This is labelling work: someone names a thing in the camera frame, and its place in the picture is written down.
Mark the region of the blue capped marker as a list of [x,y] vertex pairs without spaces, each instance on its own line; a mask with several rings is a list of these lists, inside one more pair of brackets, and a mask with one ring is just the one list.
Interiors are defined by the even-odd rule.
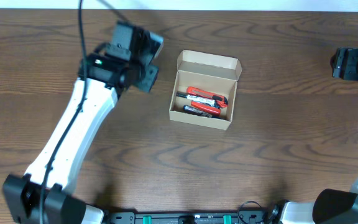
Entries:
[[197,115],[197,116],[202,116],[202,117],[207,117],[207,118],[219,118],[219,116],[215,116],[215,115],[212,115],[212,114],[209,114],[207,112],[204,112],[204,111],[201,111],[199,109],[196,109],[192,106],[189,106],[189,105],[185,105],[183,107],[183,110],[186,112],[186,113],[189,113],[189,114],[193,114],[193,115]]

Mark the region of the black and white marker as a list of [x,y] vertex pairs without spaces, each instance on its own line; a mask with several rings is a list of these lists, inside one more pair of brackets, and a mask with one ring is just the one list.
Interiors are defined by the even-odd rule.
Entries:
[[212,107],[216,106],[216,101],[213,99],[203,98],[201,96],[196,96],[196,95],[191,95],[191,94],[186,94],[186,93],[181,93],[181,92],[177,92],[176,96],[178,96],[180,98],[186,98],[188,100],[192,100],[192,101],[195,101],[198,103],[207,104]]

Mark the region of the brown cardboard box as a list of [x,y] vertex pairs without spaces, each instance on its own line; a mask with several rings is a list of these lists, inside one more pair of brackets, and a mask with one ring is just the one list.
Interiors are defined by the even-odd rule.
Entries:
[[[237,58],[183,50],[177,59],[177,75],[169,107],[170,120],[227,130],[232,123],[241,73],[242,66]],[[192,100],[179,97],[177,93],[185,94],[189,87],[226,97],[227,107],[221,109],[220,115],[211,118],[185,111],[184,107],[191,106]]]

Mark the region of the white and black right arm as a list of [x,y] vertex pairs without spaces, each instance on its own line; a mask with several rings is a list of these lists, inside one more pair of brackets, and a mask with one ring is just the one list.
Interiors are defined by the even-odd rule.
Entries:
[[[358,49],[338,48],[331,57],[333,77],[358,81]],[[325,189],[314,202],[276,206],[271,223],[358,223],[358,178],[350,191]]]

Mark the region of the orange utility knife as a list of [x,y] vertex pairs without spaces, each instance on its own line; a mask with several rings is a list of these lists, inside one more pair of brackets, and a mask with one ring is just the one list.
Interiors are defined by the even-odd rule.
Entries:
[[212,93],[212,92],[209,92],[209,91],[204,91],[202,89],[199,89],[199,88],[195,88],[195,87],[192,87],[192,86],[189,86],[187,89],[186,89],[186,92],[188,94],[191,94],[191,95],[196,95],[196,96],[200,96],[200,97],[203,97],[203,98],[208,98],[208,99],[212,99],[212,100],[215,100],[216,103],[221,107],[221,108],[225,108],[228,106],[228,100],[225,96],[223,95],[219,95],[219,94],[216,94],[216,93]]

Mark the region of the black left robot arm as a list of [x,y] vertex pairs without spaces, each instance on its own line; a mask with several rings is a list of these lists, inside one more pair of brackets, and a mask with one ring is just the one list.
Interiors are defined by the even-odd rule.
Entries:
[[50,139],[23,176],[9,175],[2,192],[16,223],[105,223],[106,212],[74,198],[82,163],[106,116],[134,86],[149,92],[152,63],[163,37],[120,22],[111,41],[81,60],[67,108]]

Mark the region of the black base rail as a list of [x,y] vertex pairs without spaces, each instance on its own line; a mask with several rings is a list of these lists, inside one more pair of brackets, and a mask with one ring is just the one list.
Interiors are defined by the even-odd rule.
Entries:
[[114,212],[102,224],[268,224],[278,223],[264,208],[220,212]]

